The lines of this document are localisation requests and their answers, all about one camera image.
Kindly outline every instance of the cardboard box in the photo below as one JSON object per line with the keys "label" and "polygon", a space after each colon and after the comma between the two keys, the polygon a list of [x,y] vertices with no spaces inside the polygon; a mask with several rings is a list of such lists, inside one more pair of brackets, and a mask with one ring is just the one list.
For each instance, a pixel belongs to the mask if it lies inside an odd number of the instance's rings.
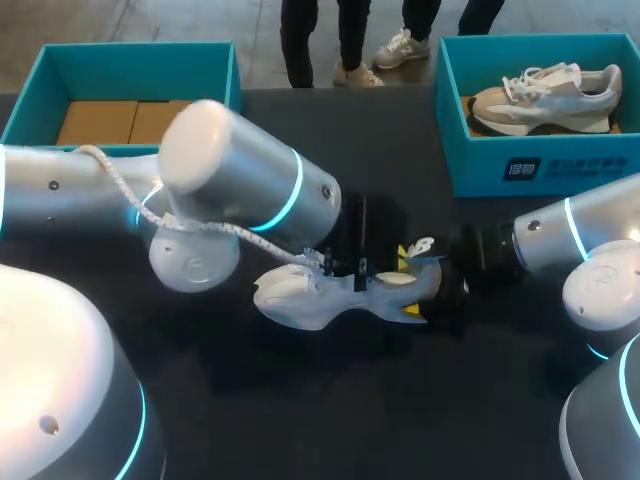
{"label": "cardboard box", "polygon": [[191,102],[77,101],[69,104],[56,145],[157,145]]}
{"label": "cardboard box", "polygon": [[190,103],[188,100],[139,102],[131,129],[131,136],[129,137],[129,143],[160,143],[171,121]]}
{"label": "cardboard box", "polygon": [[[113,156],[155,153],[171,112],[134,127],[132,104],[164,102],[172,109],[172,100],[207,98],[240,111],[241,96],[229,42],[45,45],[0,143],[65,150],[95,143]],[[127,129],[134,141],[153,144],[133,144],[129,136],[125,141]]]}
{"label": "cardboard box", "polygon": [[56,145],[129,143],[138,102],[71,102]]}
{"label": "cardboard box", "polygon": [[[461,97],[501,86],[529,67],[617,64],[623,92],[619,134],[547,131],[488,137],[469,128]],[[436,65],[436,116],[457,197],[575,195],[640,172],[640,53],[625,34],[448,37]]]}

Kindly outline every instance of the white shoelace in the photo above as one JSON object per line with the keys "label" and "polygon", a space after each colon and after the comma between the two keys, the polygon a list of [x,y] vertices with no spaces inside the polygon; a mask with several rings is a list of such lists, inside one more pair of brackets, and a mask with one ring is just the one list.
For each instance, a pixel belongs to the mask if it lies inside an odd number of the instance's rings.
{"label": "white shoelace", "polygon": [[512,102],[518,102],[529,96],[540,96],[551,93],[544,82],[534,78],[534,75],[542,71],[541,68],[527,68],[520,78],[502,77],[504,89]]}
{"label": "white shoelace", "polygon": [[390,52],[396,51],[398,48],[402,48],[405,45],[409,44],[409,40],[411,40],[411,34],[408,30],[400,30],[400,33],[393,37],[387,45],[387,49]]}
{"label": "white shoelace", "polygon": [[268,242],[264,238],[256,235],[255,233],[245,230],[238,225],[233,225],[230,223],[219,223],[219,222],[209,222],[202,223],[195,220],[179,220],[173,215],[166,214],[164,218],[159,217],[151,210],[149,210],[133,193],[129,185],[125,182],[122,175],[120,175],[109,158],[105,155],[105,153],[100,150],[98,147],[93,145],[83,145],[78,149],[74,150],[76,153],[84,153],[95,158],[104,168],[106,173],[111,177],[111,179],[118,186],[122,194],[129,200],[129,203],[138,211],[140,215],[148,220],[150,223],[156,225],[159,228],[165,228],[167,230],[173,230],[176,232],[183,233],[207,233],[207,232],[218,232],[218,233],[226,233],[229,235],[236,235],[239,238],[242,238],[250,243],[253,243],[257,247],[265,250],[270,253],[277,259],[281,260],[283,263],[293,263],[296,265],[302,265],[308,268],[321,269],[323,266],[323,256],[319,252],[316,251],[307,251],[305,250],[304,255],[292,255],[289,252],[281,249],[280,247]]}

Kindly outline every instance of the sneaker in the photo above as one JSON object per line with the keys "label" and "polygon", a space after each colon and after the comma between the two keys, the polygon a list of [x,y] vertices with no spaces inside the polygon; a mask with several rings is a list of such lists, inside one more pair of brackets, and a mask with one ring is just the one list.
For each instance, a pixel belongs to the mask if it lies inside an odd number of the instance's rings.
{"label": "sneaker", "polygon": [[580,133],[611,130],[609,115],[622,95],[622,72],[610,65],[582,72],[577,64],[527,69],[520,78],[502,79],[471,100],[473,117],[505,135],[524,136],[540,125],[558,125]]}
{"label": "sneaker", "polygon": [[347,310],[368,310],[388,322],[424,324],[403,311],[407,305],[433,298],[442,272],[437,261],[421,265],[417,276],[400,272],[378,274],[367,290],[356,292],[354,276],[328,277],[321,271],[285,265],[256,280],[253,301],[266,317],[299,330],[318,331]]}
{"label": "sneaker", "polygon": [[389,45],[378,50],[373,63],[378,68],[396,68],[407,60],[427,58],[429,56],[429,39],[418,42],[411,38],[410,30],[402,30],[391,39]]}
{"label": "sneaker", "polygon": [[355,70],[347,72],[343,68],[342,62],[336,63],[336,68],[333,74],[333,84],[337,87],[355,88],[384,86],[384,82],[376,77],[375,74],[371,70],[369,70],[364,63]]}

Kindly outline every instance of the concrete floor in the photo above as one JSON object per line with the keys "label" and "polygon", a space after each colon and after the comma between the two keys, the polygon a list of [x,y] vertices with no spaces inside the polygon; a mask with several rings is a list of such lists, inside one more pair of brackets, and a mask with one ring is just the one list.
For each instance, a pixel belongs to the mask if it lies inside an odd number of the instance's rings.
{"label": "concrete floor", "polygon": [[[338,56],[335,0],[320,1],[311,40],[316,84],[329,86]],[[365,58],[401,26],[402,0],[373,0]],[[432,42],[457,31],[466,0],[442,0]],[[279,44],[280,0],[0,0],[0,92],[18,91],[44,43],[231,40],[244,87],[287,87]],[[492,33],[628,32],[640,42],[637,0],[507,0]],[[384,76],[428,82],[434,62]]]}

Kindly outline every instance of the teal box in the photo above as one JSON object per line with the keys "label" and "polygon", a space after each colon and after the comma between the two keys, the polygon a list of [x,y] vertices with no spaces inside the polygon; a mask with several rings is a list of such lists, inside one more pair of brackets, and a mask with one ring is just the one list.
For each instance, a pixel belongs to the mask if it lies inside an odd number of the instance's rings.
{"label": "teal box", "polygon": [[[621,134],[472,137],[461,96],[502,86],[529,67],[582,70],[611,64],[623,74],[615,111]],[[457,197],[574,195],[640,172],[640,53],[625,34],[451,37],[440,42],[436,115]],[[527,172],[508,175],[508,172]]]}
{"label": "teal box", "polygon": [[[232,43],[45,45],[0,143],[56,147],[74,100],[217,100],[240,111],[242,91]],[[158,145],[99,145],[112,156],[155,153]]]}

